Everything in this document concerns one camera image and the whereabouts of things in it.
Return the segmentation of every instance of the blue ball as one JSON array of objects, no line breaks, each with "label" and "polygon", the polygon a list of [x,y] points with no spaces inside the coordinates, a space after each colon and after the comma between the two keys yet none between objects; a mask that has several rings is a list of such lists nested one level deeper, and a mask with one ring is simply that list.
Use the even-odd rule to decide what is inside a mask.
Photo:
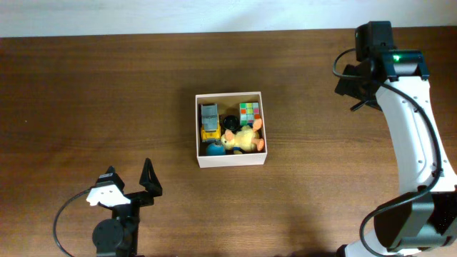
[{"label": "blue ball", "polygon": [[220,156],[225,155],[226,149],[221,143],[212,143],[208,147],[206,147],[206,155],[207,156]]}]

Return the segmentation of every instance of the toy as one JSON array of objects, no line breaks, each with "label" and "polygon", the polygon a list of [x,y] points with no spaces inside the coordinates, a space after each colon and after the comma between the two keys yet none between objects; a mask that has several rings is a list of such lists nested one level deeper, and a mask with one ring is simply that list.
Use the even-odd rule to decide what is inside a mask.
[{"label": "toy", "polygon": [[204,143],[219,142],[221,140],[221,125],[217,104],[201,106],[201,141]]},{"label": "toy", "polygon": [[258,103],[241,103],[240,104],[240,125],[252,126],[254,120],[260,118],[260,108]]},{"label": "toy", "polygon": [[206,147],[206,155],[207,156],[220,156],[225,155],[226,149],[221,143],[212,143],[208,147]]},{"label": "toy", "polygon": [[238,120],[238,118],[236,118],[236,116],[234,115],[229,115],[227,117],[224,118],[224,120],[222,121],[222,126],[224,127],[224,129],[228,129],[230,131],[232,131],[233,133],[235,133],[238,128],[240,127],[240,121]]},{"label": "toy", "polygon": [[265,141],[258,136],[258,130],[262,127],[263,121],[256,119],[253,121],[253,127],[244,126],[236,134],[230,130],[226,130],[225,134],[221,137],[221,143],[226,150],[232,150],[235,154],[245,152],[262,151],[265,146]]}]

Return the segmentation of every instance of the cable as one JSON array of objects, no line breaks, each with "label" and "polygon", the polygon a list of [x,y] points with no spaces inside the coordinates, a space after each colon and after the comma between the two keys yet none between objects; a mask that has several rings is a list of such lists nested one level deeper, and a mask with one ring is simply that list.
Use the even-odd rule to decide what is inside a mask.
[{"label": "cable", "polygon": [[54,224],[52,226],[52,236],[54,237],[54,241],[56,242],[57,247],[59,247],[60,250],[68,257],[74,257],[74,256],[72,256],[68,251],[65,250],[65,248],[60,244],[60,242],[57,238],[57,232],[56,232],[57,220],[59,219],[60,213],[65,209],[65,207],[67,207],[72,201],[78,199],[80,196],[83,196],[90,191],[91,191],[91,188],[86,189],[86,190],[82,191],[81,193],[78,193],[77,195],[70,198],[66,203],[63,204],[63,206],[59,209],[59,211],[57,211],[56,218],[54,218]]},{"label": "cable", "polygon": [[381,213],[384,213],[386,211],[389,211],[393,208],[396,208],[398,206],[401,206],[405,203],[409,203],[411,201],[415,201],[416,199],[418,198],[421,198],[423,196],[425,196],[427,193],[430,193],[430,191],[432,190],[433,187],[436,186],[436,184],[438,183],[438,180],[441,176],[441,173],[443,172],[443,169],[441,168],[441,151],[440,151],[440,147],[439,147],[439,143],[438,143],[438,138],[436,136],[436,132],[435,132],[435,129],[433,128],[433,125],[430,121],[430,119],[428,118],[426,112],[423,110],[423,108],[414,100],[412,99],[410,96],[408,96],[407,94],[405,94],[404,92],[388,85],[388,84],[385,84],[385,83],[382,83],[382,82],[379,82],[379,81],[374,81],[374,80],[370,80],[368,78],[365,78],[365,77],[362,77],[362,76],[351,76],[351,75],[343,75],[343,74],[340,74],[339,72],[336,71],[336,64],[338,63],[338,60],[345,54],[349,53],[349,52],[352,52],[352,51],[355,51],[356,49],[348,49],[346,51],[344,51],[343,53],[341,53],[338,57],[336,57],[334,63],[333,63],[333,74],[337,77],[339,77],[340,79],[348,79],[348,80],[357,80],[357,81],[366,81],[366,82],[370,82],[370,83],[373,83],[373,84],[376,84],[378,86],[382,86],[384,87],[385,89],[388,89],[394,93],[397,93],[398,95],[400,95],[401,97],[405,98],[406,100],[408,100],[416,109],[417,111],[420,113],[420,115],[422,116],[422,119],[425,121],[426,125],[427,125],[427,129],[428,131],[430,132],[430,136],[431,136],[431,139],[432,139],[432,142],[433,142],[433,148],[434,148],[434,151],[435,151],[435,156],[436,156],[436,174],[435,174],[435,177],[433,178],[432,182],[430,183],[430,185],[428,185],[427,187],[425,187],[422,191],[419,191],[415,194],[413,194],[410,198],[407,198],[401,202],[398,202],[398,203],[395,203],[395,204],[391,204],[389,206],[384,206],[382,208],[377,208],[376,210],[370,212],[362,221],[361,225],[360,225],[360,229],[359,229],[359,236],[360,236],[360,240],[363,244],[363,246],[366,248],[366,250],[368,252],[370,252],[371,254],[373,254],[374,256],[377,256],[377,257],[392,257],[392,255],[390,256],[387,256],[387,255],[383,255],[383,254],[380,254],[380,253],[377,253],[375,252],[366,242],[365,240],[365,235],[364,235],[364,230],[365,230],[365,226],[366,224],[376,215],[378,214],[381,214]]}]

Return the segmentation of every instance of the open box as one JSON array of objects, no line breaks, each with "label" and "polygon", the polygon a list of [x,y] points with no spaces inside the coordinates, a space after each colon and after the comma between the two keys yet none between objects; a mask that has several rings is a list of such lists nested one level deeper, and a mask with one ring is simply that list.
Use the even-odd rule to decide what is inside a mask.
[{"label": "open box", "polygon": [[[207,156],[207,143],[201,142],[200,134],[200,105],[217,104],[219,116],[236,115],[239,116],[240,103],[258,102],[263,126],[258,131],[261,138],[265,141],[265,147],[261,152],[245,154],[227,154],[223,156]],[[267,143],[265,134],[265,118],[263,115],[261,92],[246,93],[227,93],[227,94],[204,94],[195,96],[195,129],[197,160],[200,168],[222,167],[222,166],[242,166],[242,165],[263,165],[267,154]]]}]

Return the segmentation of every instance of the table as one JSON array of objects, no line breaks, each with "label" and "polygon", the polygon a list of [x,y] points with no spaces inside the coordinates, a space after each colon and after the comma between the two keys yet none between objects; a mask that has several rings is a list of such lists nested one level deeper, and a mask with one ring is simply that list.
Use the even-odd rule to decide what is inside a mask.
[{"label": "table", "polygon": [[[394,36],[426,57],[457,163],[457,28]],[[362,218],[396,197],[398,182],[383,114],[351,113],[356,100],[333,92],[331,64],[351,47],[353,29],[1,39],[0,255],[62,256],[51,236],[59,207],[110,165],[125,192],[141,190],[146,157],[164,188],[141,209],[146,256],[310,257],[358,240]],[[194,96],[237,91],[262,92],[266,163],[200,169]],[[59,219],[62,244],[94,256],[92,231],[110,215],[74,202]]]}]

